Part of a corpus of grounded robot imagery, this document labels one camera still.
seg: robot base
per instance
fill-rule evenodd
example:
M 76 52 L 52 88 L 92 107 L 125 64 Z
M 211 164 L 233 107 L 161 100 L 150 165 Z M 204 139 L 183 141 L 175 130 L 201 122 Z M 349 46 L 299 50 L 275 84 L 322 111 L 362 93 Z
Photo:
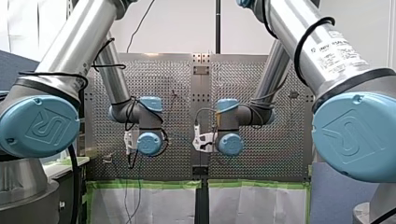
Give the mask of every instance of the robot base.
M 380 184 L 369 203 L 361 203 L 353 209 L 353 224 L 370 224 L 378 217 L 396 207 L 394 195 L 396 184 Z M 390 217 L 383 224 L 396 224 L 396 216 Z
M 0 205 L 2 224 L 56 224 L 59 222 L 59 184 L 48 183 L 47 189 L 15 203 Z

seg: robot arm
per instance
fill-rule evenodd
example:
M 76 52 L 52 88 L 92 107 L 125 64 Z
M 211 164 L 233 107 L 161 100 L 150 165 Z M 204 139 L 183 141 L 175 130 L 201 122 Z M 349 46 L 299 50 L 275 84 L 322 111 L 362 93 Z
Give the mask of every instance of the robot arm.
M 275 53 L 282 57 L 270 59 L 269 66 L 285 64 L 288 55 L 300 80 L 315 94 L 312 136 L 320 156 L 343 175 L 367 182 L 395 182 L 395 72 L 373 69 L 335 29 L 334 19 L 322 18 L 309 0 L 237 2 L 266 22 L 283 47 L 275 43 Z M 265 74 L 269 86 L 279 83 L 281 73 L 275 73 Z M 246 125 L 247 112 L 240 107 L 233 99 L 218 102 L 219 150 L 233 152 L 235 146 L 241 150 L 237 130 Z
M 82 0 L 52 43 L 33 76 L 20 77 L 0 104 L 0 151 L 17 158 L 43 158 L 66 149 L 79 131 L 78 92 L 114 20 L 131 0 Z M 98 57 L 117 63 L 111 43 Z M 132 99 L 122 71 L 100 68 L 116 122 L 139 123 L 138 149 L 156 154 L 162 144 L 162 102 L 157 97 Z

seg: blue joint housing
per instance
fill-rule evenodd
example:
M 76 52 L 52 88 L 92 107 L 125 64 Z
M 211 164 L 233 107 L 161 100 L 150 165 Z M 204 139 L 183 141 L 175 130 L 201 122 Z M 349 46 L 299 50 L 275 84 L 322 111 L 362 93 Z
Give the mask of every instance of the blue joint housing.
M 137 139 L 137 150 L 144 155 L 153 156 L 160 152 L 163 145 L 162 122 L 158 116 L 163 112 L 163 101 L 159 97 L 143 96 L 140 98 L 143 105 L 139 116 L 140 135 Z
M 220 99 L 217 103 L 218 138 L 216 146 L 220 152 L 237 156 L 244 147 L 239 136 L 239 126 L 269 124 L 275 119 L 272 108 L 255 105 L 240 105 L 236 99 Z

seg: perforated metal panel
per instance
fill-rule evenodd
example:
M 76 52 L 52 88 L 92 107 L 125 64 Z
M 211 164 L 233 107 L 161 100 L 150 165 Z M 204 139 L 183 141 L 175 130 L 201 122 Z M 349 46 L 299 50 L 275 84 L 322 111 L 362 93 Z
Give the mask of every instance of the perforated metal panel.
M 221 98 L 237 98 L 241 103 L 248 103 L 260 81 L 263 61 L 259 56 L 213 56 L 213 106 Z M 291 91 L 297 91 L 299 97 L 290 98 Z M 213 154 L 209 178 L 305 180 L 311 148 L 311 143 L 304 141 L 310 130 L 310 120 L 305 120 L 305 115 L 310 114 L 313 100 L 305 91 L 292 67 L 276 98 L 275 122 L 260 130 L 242 127 L 243 153 L 235 158 Z
M 143 157 L 141 176 L 145 179 L 191 179 L 191 141 L 186 133 L 191 130 L 190 78 L 191 56 L 172 55 L 149 57 L 125 54 L 120 60 L 129 90 L 134 96 L 159 96 L 163 99 L 163 127 L 169 133 L 172 145 L 158 158 Z M 98 74 L 93 86 L 93 134 L 97 158 L 91 165 L 89 178 L 108 179 L 137 177 L 137 169 L 128 170 L 123 142 L 124 125 L 108 120 L 110 102 Z M 114 164 L 102 163 L 101 158 L 114 153 Z
M 192 72 L 196 60 L 190 54 L 121 54 L 120 59 L 127 65 L 124 73 L 132 95 L 163 98 L 164 128 L 172 142 L 161 157 L 143 158 L 141 177 L 154 180 L 192 179 L 191 161 L 196 158 L 191 155 L 196 157 L 199 154 L 191 154 L 191 112 L 197 103 L 191 101 L 191 85 L 207 85 L 207 82 L 191 83 L 196 79 L 191 77 L 196 76 Z M 262 75 L 265 60 L 266 56 L 210 55 L 211 91 L 208 94 L 211 104 L 214 106 L 218 99 L 227 97 L 247 103 Z M 291 91 L 299 92 L 299 97 L 290 99 Z M 244 152 L 233 159 L 211 155 L 209 178 L 306 180 L 311 155 L 309 110 L 313 99 L 305 92 L 306 88 L 290 72 L 277 98 L 274 124 L 262 130 L 243 127 Z M 97 74 L 92 85 L 92 101 L 88 100 L 86 104 L 87 110 L 92 109 L 93 127 L 92 133 L 87 131 L 87 135 L 93 135 L 91 144 L 97 147 L 97 157 L 89 166 L 88 178 L 137 177 L 137 169 L 127 169 L 124 125 L 107 119 L 109 101 L 102 79 Z M 114 162 L 102 163 L 101 158 L 111 153 L 114 153 Z

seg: black cable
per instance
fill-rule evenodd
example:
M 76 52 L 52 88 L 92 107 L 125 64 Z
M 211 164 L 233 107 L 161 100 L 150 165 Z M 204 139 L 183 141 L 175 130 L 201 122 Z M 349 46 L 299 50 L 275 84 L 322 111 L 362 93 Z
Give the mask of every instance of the black cable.
M 267 16 L 266 16 L 266 12 L 265 12 L 265 2 L 267 2 L 267 1 L 262 1 L 262 22 L 264 23 L 264 26 L 267 29 L 268 33 L 270 33 L 270 35 L 273 38 L 277 39 L 276 34 L 271 30 L 270 25 L 267 20 Z
M 294 69 L 296 71 L 297 78 L 300 79 L 301 82 L 304 83 L 305 86 L 307 86 L 306 81 L 303 77 L 303 74 L 301 72 L 300 68 L 300 56 L 301 56 L 301 51 L 303 50 L 304 43 L 306 39 L 312 34 L 312 32 L 315 31 L 317 27 L 320 25 L 324 25 L 326 23 L 330 23 L 331 25 L 335 25 L 335 19 L 333 17 L 324 17 L 311 26 L 306 29 L 304 35 L 301 37 L 300 41 L 297 44 L 296 50 L 294 52 Z
M 152 0 L 152 1 L 151 1 L 151 3 L 150 3 L 149 6 L 148 6 L 148 9 L 146 10 L 145 15 L 142 17 L 142 20 L 140 20 L 139 25 L 137 25 L 136 30 L 135 30 L 134 33 L 131 35 L 131 40 L 129 41 L 128 48 L 126 49 L 126 52 L 127 52 L 127 53 L 129 53 L 129 48 L 130 48 L 131 45 L 132 45 L 132 41 L 134 40 L 134 36 L 135 36 L 135 35 L 137 34 L 137 32 L 139 31 L 140 26 L 142 25 L 142 23 L 143 23 L 143 21 L 145 20 L 146 16 L 149 14 L 149 10 L 151 9 L 152 4 L 154 4 L 154 2 L 155 2 L 155 0 Z
M 68 148 L 70 161 L 72 162 L 72 172 L 73 172 L 73 206 L 72 206 L 72 217 L 71 224 L 77 223 L 78 218 L 78 205 L 79 205 L 79 169 L 76 152 L 73 145 Z
M 18 74 L 23 76 L 34 76 L 34 77 L 79 77 L 84 80 L 84 83 L 79 90 L 83 91 L 88 86 L 88 79 L 80 74 L 61 73 L 61 72 L 45 73 L 45 72 L 34 72 L 34 71 L 19 72 Z
M 131 163 L 131 154 L 128 155 L 128 169 L 133 170 L 134 165 L 136 164 L 136 158 L 137 158 L 138 151 L 134 153 L 134 161 Z
M 132 113 L 134 113 L 134 106 L 136 104 L 136 97 L 132 96 L 131 98 L 134 99 L 134 102 L 132 104 L 129 104 L 125 111 L 125 116 L 126 116 L 125 132 L 131 131 L 132 128 L 134 127 L 134 123 L 132 123 L 131 127 L 128 127 L 129 118 L 132 116 Z
M 125 223 L 125 224 L 128 224 L 128 223 L 132 223 L 132 218 L 136 215 L 136 213 L 137 213 L 137 210 L 139 210 L 139 207 L 140 207 L 140 203 L 141 203 L 141 201 L 142 201 L 142 183 L 141 183 L 141 181 L 140 181 L 140 179 L 141 179 L 141 168 L 142 168 L 142 156 L 140 156 L 140 159 L 139 159 L 139 168 L 137 169 L 137 183 L 138 183 L 138 185 L 139 185 L 139 196 L 138 196 L 138 200 L 137 200 L 137 206 L 136 206 L 136 208 L 134 209 L 134 212 L 129 216 L 129 210 L 128 210 L 128 206 L 127 206 L 127 204 L 126 204 L 126 198 L 127 198 L 127 195 L 128 195 L 128 182 L 126 182 L 125 183 L 125 197 L 124 197 L 124 205 L 125 205 L 125 210 L 126 210 L 126 213 L 127 213 L 127 215 L 128 215 L 128 220 L 127 220 L 127 222 Z
M 376 220 L 374 220 L 371 224 L 379 224 L 382 223 L 383 221 L 387 220 L 388 218 L 396 215 L 396 207 L 388 211 L 386 214 L 378 217 Z
M 116 63 L 116 64 L 96 64 L 96 60 L 99 57 L 99 54 L 102 53 L 102 51 L 113 41 L 115 41 L 116 39 L 114 37 L 108 39 L 106 41 L 106 43 L 99 49 L 98 53 L 96 54 L 95 60 L 93 60 L 93 66 L 92 68 L 95 69 L 96 72 L 99 72 L 99 70 L 97 68 L 101 68 L 101 67 L 119 67 L 120 69 L 125 69 L 126 65 L 122 64 L 122 63 Z
M 154 156 L 149 156 L 150 158 L 156 158 L 156 157 L 161 156 L 166 151 L 166 149 L 168 149 L 168 147 L 169 147 L 168 134 L 166 133 L 165 129 L 161 129 L 161 132 L 163 133 L 163 137 L 164 137 L 163 141 L 165 142 L 166 145 L 165 145 L 165 147 L 163 148 L 163 150 L 160 153 L 158 153 L 158 154 L 156 154 Z

